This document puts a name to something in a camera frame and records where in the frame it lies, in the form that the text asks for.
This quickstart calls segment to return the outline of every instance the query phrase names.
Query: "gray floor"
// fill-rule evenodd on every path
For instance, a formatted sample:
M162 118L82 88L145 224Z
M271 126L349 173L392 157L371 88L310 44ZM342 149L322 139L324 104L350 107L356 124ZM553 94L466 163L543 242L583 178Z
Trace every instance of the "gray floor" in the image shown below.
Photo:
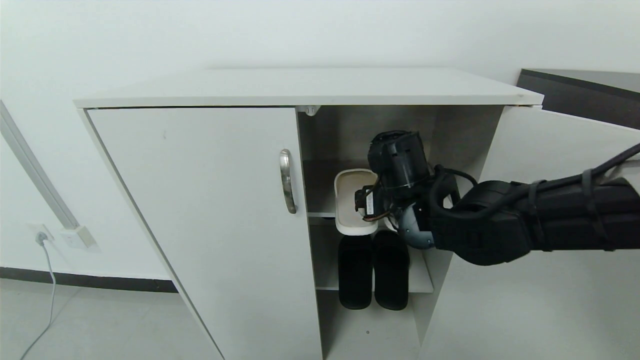
M18 360L49 320L51 285L0 279L0 359ZM54 322L25 359L208 359L180 295L57 286Z

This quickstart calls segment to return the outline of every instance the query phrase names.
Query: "metal door handle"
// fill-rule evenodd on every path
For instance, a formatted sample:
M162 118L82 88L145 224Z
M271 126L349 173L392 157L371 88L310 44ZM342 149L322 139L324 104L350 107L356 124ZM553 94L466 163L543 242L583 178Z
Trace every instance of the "metal door handle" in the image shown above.
M290 213L295 214L296 203L293 201L293 191L291 190L291 153L288 149L280 151L280 176L282 177L282 191L284 192L284 202Z

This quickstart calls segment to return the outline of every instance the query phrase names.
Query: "black robotic arm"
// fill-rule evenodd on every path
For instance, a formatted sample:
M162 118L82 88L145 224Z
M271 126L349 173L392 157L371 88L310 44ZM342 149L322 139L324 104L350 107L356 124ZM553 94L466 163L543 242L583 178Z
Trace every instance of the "black robotic arm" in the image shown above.
M371 142L369 166L379 181L367 193L382 212L372 218L388 215L408 245L450 250L476 265L532 250L640 249L640 196L620 173L639 152L640 144L562 179L478 184L464 172L431 168L418 133L389 131ZM462 198L455 176L474 185Z

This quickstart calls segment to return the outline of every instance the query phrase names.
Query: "power outlet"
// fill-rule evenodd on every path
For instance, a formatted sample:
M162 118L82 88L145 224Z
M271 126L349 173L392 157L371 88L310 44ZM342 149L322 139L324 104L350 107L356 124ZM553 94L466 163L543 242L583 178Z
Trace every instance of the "power outlet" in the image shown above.
M38 236L38 233L45 233L49 241L54 240L53 236L44 224L27 224L27 227L33 233L32 240L34 240L36 236Z

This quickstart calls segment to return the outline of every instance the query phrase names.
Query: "black slipper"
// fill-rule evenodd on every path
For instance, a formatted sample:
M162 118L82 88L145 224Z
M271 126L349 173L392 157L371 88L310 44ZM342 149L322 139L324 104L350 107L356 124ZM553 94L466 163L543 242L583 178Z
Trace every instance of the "black slipper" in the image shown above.
M373 251L370 236L345 236L338 245L338 295L347 309L371 304Z
M376 301L385 309L402 310L409 303L409 252L406 243L392 231L373 238Z

